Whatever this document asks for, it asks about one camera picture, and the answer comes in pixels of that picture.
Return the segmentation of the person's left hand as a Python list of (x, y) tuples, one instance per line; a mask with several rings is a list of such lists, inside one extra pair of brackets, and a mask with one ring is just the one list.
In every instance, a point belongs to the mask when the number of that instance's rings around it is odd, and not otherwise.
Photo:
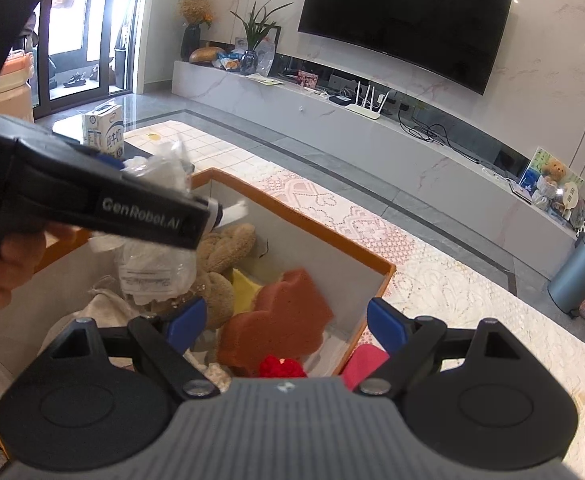
[(73, 226), (50, 222), (43, 231), (36, 233), (12, 233), (7, 235), (0, 249), (0, 310), (12, 301), (12, 292), (32, 278), (36, 266), (46, 251), (46, 235), (73, 242), (76, 229)]

